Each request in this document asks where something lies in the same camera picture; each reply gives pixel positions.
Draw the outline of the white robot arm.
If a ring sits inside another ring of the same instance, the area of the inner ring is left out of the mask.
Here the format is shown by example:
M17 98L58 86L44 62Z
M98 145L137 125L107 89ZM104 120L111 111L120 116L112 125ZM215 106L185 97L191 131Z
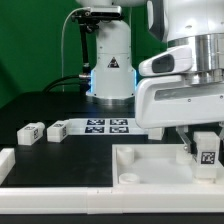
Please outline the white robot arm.
M147 130L224 121L224 0L77 0L90 12L147 5L167 50L139 64L136 124Z

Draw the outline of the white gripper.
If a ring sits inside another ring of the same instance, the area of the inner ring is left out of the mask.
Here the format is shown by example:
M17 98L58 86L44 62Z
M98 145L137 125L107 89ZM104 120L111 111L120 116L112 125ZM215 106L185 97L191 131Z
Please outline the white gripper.
M189 86L181 75L142 79L135 95L135 119L143 129L178 126L184 150L191 154L185 125L219 122L219 138L224 138L224 82Z

